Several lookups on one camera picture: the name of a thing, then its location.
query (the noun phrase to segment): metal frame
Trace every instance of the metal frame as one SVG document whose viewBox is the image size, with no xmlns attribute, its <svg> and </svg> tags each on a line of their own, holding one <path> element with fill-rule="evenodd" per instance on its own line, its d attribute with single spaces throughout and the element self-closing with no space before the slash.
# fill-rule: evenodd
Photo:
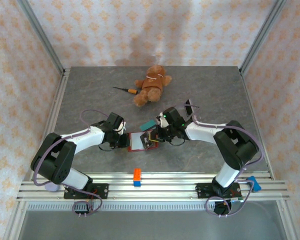
<svg viewBox="0 0 300 240">
<path fill-rule="evenodd" d="M 28 18 L 29 22 L 32 25 L 33 30 L 41 40 L 46 52 L 51 57 L 53 64 L 55 65 L 56 69 L 59 71 L 60 74 L 64 73 L 64 67 L 62 66 L 54 48 L 52 47 L 49 39 L 47 38 L 45 31 L 43 30 L 39 20 L 37 19 L 31 5 L 29 4 L 28 0 L 17 0 L 20 7 L 22 8 L 24 14 Z"/>
<path fill-rule="evenodd" d="M 266 164 L 268 166 L 270 176 L 274 180 L 275 179 L 274 171 L 273 171 L 273 168 L 272 168 L 269 156 L 268 156 L 268 152 L 267 152 L 266 144 L 265 144 L 265 141 L 264 141 L 264 138 L 263 138 L 263 134 L 260 131 L 259 121 L 256 118 L 254 108 L 253 108 L 253 106 L 251 104 L 251 101 L 250 101 L 250 99 L 251 99 L 250 98 L 250 93 L 248 91 L 248 88 L 247 88 L 247 85 L 246 85 L 246 82 L 245 82 L 245 78 L 244 78 L 243 75 L 241 75 L 241 81 L 242 81 L 242 84 L 243 84 L 243 87 L 244 87 L 244 90 L 245 90 L 245 94 L 247 95 L 247 98 L 248 98 L 248 103 L 249 103 L 250 111 L 252 113 L 254 124 L 256 125 L 256 131 L 257 131 L 258 137 L 260 139 L 260 142 L 261 142 L 262 147 L 263 147 L 264 152 L 265 152 L 265 158 L 264 158 L 264 160 L 265 160 L 265 162 L 266 162 Z"/>
<path fill-rule="evenodd" d="M 258 53 L 262 43 L 265 41 L 268 33 L 271 30 L 271 27 L 274 25 L 276 19 L 280 15 L 282 8 L 286 4 L 287 0 L 277 0 L 273 5 L 270 13 L 268 14 L 267 18 L 265 19 L 259 33 L 257 34 L 256 38 L 253 41 L 252 46 L 249 49 L 243 63 L 239 69 L 240 74 L 243 76 L 245 72 L 249 69 L 250 64 L 253 62 L 255 56 Z"/>
<path fill-rule="evenodd" d="M 297 221 L 295 219 L 292 202 L 278 200 L 276 203 L 287 239 L 300 240 L 300 228 L 296 225 Z"/>
<path fill-rule="evenodd" d="M 57 90 L 55 91 L 53 103 L 49 112 L 48 121 L 44 128 L 44 134 L 42 136 L 41 143 L 43 142 L 47 134 L 53 132 L 55 129 L 61 102 L 64 97 L 64 92 L 66 90 L 69 74 L 70 68 L 67 68 L 65 69 L 64 74 L 61 76 L 59 85 L 57 87 Z M 29 169 L 27 174 L 25 175 L 24 181 L 31 181 L 32 177 L 33 171 Z M 14 204 L 8 225 L 3 236 L 3 240 L 18 239 L 27 209 L 28 202 L 26 201 L 23 203 L 17 201 Z"/>
</svg>

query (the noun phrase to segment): teddy bear arm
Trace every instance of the teddy bear arm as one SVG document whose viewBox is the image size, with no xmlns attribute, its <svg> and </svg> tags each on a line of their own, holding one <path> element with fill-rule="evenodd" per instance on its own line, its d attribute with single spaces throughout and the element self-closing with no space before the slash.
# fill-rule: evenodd
<svg viewBox="0 0 300 240">
<path fill-rule="evenodd" d="M 168 86 L 169 83 L 171 82 L 172 78 L 171 76 L 165 76 L 162 78 L 162 85 L 165 87 L 165 86 Z"/>
<path fill-rule="evenodd" d="M 135 80 L 134 84 L 137 88 L 142 89 L 142 85 L 144 84 L 145 80 Z"/>
</svg>

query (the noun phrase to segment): blue connector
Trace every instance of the blue connector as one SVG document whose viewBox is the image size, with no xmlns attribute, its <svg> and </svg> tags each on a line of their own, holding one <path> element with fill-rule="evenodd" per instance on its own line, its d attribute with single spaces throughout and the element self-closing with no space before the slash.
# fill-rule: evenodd
<svg viewBox="0 0 300 240">
<path fill-rule="evenodd" d="M 254 181 L 254 185 L 253 185 L 253 189 L 252 189 L 253 193 L 259 192 L 262 189 L 261 186 L 259 185 L 259 183 L 257 182 L 257 179 L 254 176 L 248 177 L 247 180 Z"/>
</svg>

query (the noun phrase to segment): patterned wallpaper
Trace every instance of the patterned wallpaper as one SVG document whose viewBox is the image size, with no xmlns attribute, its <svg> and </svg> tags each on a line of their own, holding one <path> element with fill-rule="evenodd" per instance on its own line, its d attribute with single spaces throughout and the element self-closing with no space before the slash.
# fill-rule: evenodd
<svg viewBox="0 0 300 240">
<path fill-rule="evenodd" d="M 0 0 L 0 239 L 60 76 L 16 0 Z"/>
<path fill-rule="evenodd" d="M 65 68 L 240 66 L 275 0 L 29 0 Z"/>
<path fill-rule="evenodd" d="M 288 180 L 300 225 L 300 0 L 288 0 L 245 76 L 276 178 Z"/>
</svg>

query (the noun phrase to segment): brown teddy bear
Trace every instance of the brown teddy bear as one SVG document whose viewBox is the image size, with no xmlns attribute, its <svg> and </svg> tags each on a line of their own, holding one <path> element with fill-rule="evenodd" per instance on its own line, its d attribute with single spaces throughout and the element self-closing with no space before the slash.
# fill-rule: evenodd
<svg viewBox="0 0 300 240">
<path fill-rule="evenodd" d="M 135 80 L 134 84 L 141 92 L 134 97 L 134 103 L 142 107 L 148 101 L 157 102 L 165 86 L 171 82 L 171 76 L 166 76 L 166 70 L 161 65 L 154 65 L 146 71 L 144 80 Z"/>
</svg>

